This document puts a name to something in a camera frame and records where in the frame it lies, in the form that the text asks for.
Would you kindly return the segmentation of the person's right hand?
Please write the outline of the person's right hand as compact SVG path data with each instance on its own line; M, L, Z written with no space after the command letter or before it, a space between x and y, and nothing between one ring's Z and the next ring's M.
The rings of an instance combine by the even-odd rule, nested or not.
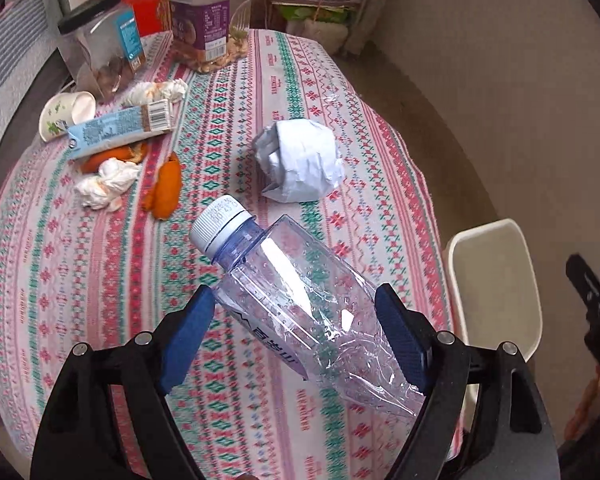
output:
M600 364L595 367L595 377L582 393L580 403L567 422L564 431L566 441L575 441L600 418Z

